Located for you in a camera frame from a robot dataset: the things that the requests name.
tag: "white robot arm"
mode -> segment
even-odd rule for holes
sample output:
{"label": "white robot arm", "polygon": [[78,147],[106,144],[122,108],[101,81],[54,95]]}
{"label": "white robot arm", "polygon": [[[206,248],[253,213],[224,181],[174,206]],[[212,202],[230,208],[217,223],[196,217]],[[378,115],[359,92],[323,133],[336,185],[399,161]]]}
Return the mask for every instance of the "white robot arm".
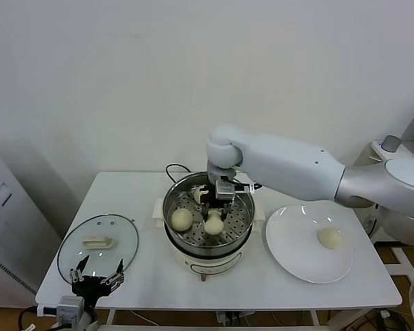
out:
{"label": "white robot arm", "polygon": [[[251,135],[231,125],[213,129],[207,171],[217,198],[229,198],[236,170],[300,200],[330,200],[350,208],[380,205],[378,220],[392,237],[414,245],[414,160],[346,167],[325,149],[273,134]],[[414,283],[410,299],[414,314]]]}

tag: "floor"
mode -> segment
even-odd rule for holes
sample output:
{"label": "floor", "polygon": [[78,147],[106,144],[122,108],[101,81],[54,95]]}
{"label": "floor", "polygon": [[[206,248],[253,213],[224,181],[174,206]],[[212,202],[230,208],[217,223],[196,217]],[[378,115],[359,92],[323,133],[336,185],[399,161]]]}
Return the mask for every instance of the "floor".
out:
{"label": "floor", "polygon": [[[391,249],[389,248],[376,248],[382,261],[384,263],[397,263]],[[414,247],[404,248],[406,255],[414,266]],[[403,303],[399,307],[393,308],[394,311],[399,312],[402,317],[411,326],[414,331],[414,321],[411,315],[411,307],[409,305],[409,288],[410,283],[405,276],[393,277],[393,280],[400,291],[403,298]],[[0,308],[0,331],[16,331],[17,318],[19,312],[18,309],[7,309]],[[158,312],[158,311],[147,311],[147,312],[136,312],[147,319],[158,323],[159,325],[178,325],[178,326],[220,326],[216,320],[216,314],[214,312]],[[334,316],[336,311],[320,311],[317,312],[319,322],[324,325],[328,320],[328,316]],[[376,315],[376,311],[369,312],[367,317],[373,319]],[[98,318],[101,323],[105,323],[108,311],[98,310]],[[248,323],[251,326],[277,326],[279,325],[277,319],[282,325],[312,325],[311,317],[308,312],[256,312],[249,315],[247,318]],[[51,327],[55,322],[50,317],[36,317],[33,314],[25,314],[23,319],[23,325],[28,327],[31,323],[34,323],[37,330],[46,330]],[[140,319],[130,311],[117,311],[114,319],[114,324],[124,325],[150,325],[149,322]],[[241,321],[242,325],[247,325],[246,320]],[[351,328],[355,330],[359,328],[360,331],[373,331],[375,328],[367,323],[365,318],[357,321],[357,323]]]}

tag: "white table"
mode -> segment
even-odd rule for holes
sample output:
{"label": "white table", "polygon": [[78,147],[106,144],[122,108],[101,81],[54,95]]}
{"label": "white table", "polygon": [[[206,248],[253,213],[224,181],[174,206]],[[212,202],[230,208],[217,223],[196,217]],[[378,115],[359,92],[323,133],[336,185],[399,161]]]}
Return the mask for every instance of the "white table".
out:
{"label": "white table", "polygon": [[[244,174],[238,176],[245,180]],[[98,214],[115,213],[135,220],[139,232],[137,255],[125,272],[125,282],[98,308],[136,310],[350,310],[338,314],[332,329],[342,328],[371,308],[392,307],[402,302],[386,268],[351,209],[331,202],[324,205],[341,222],[341,230],[353,243],[350,272],[332,284],[312,284],[285,271],[270,255],[264,231],[254,232],[245,253],[230,272],[206,282],[183,269],[170,250],[164,229],[152,219],[157,198],[171,186],[164,173],[100,172],[89,189],[69,231]],[[262,188],[255,199],[267,215],[285,205],[301,203],[284,194]],[[55,307],[70,285],[52,262],[37,293],[39,305]]]}

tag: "white wall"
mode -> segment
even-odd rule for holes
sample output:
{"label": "white wall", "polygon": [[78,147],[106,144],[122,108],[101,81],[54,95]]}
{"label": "white wall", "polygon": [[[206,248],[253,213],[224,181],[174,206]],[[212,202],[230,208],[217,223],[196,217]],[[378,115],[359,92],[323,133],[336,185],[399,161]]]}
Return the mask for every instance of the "white wall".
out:
{"label": "white wall", "polygon": [[353,162],[414,116],[414,1],[0,1],[0,152],[64,232],[102,170],[204,169],[219,121]]}

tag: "stainless steel steamer basket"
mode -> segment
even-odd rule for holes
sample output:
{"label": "stainless steel steamer basket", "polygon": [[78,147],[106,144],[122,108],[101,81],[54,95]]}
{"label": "stainless steel steamer basket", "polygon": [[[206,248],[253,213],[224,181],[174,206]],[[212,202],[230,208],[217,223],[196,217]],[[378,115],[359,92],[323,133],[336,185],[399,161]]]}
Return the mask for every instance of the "stainless steel steamer basket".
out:
{"label": "stainless steel steamer basket", "polygon": [[[249,238],[255,202],[250,194],[237,194],[224,220],[223,232],[210,236],[204,231],[201,206],[193,198],[195,189],[207,183],[207,172],[189,174],[176,182],[164,197],[163,216],[166,233],[179,250],[198,259],[218,259],[240,249]],[[192,228],[185,232],[173,230],[170,223],[172,213],[179,208],[191,211],[194,217]]]}

